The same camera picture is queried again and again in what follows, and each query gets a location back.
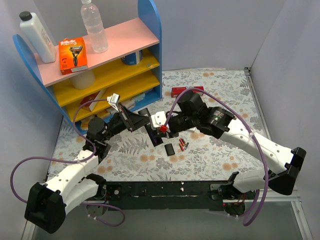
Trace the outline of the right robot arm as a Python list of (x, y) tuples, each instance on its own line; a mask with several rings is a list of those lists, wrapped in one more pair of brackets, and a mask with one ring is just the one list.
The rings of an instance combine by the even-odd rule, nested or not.
[(254, 133), (238, 115), (222, 107), (208, 107), (191, 89), (184, 90), (174, 103), (180, 108), (175, 116), (171, 111), (160, 111), (151, 118), (152, 126), (166, 137), (173, 138), (179, 132), (197, 128), (266, 162), (266, 167), (260, 170), (232, 176), (226, 186), (230, 198), (237, 199), (243, 193), (264, 187), (285, 196), (292, 194), (306, 157), (303, 148), (290, 149)]

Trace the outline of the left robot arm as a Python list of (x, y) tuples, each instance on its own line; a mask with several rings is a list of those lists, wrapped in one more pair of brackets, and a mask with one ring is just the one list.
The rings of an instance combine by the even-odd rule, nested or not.
[(91, 173), (106, 158), (108, 141), (124, 130), (135, 131), (150, 123), (147, 108), (133, 113), (121, 107), (109, 122), (94, 117), (88, 123), (87, 140), (70, 165), (45, 183), (34, 184), (28, 194), (24, 217), (46, 232), (55, 233), (66, 215), (88, 199), (104, 200), (107, 181)]

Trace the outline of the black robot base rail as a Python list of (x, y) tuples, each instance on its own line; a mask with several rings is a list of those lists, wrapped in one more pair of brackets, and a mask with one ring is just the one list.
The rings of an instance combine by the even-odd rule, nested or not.
[(240, 193), (222, 181), (113, 181), (102, 182), (92, 201), (122, 210), (222, 211), (240, 216), (245, 201), (254, 198), (254, 191)]

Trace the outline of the blue purple battery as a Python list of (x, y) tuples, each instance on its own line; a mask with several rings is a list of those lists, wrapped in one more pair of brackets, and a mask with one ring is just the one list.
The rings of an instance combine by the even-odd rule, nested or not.
[(157, 139), (154, 137), (154, 135), (152, 133), (150, 134), (150, 138), (153, 143), (155, 143), (155, 144), (157, 143)]

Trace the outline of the black battery cover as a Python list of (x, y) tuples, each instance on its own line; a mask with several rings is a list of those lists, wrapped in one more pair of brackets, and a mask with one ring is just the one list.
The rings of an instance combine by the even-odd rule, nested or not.
[(171, 143), (165, 144), (164, 148), (168, 157), (175, 155), (175, 150)]

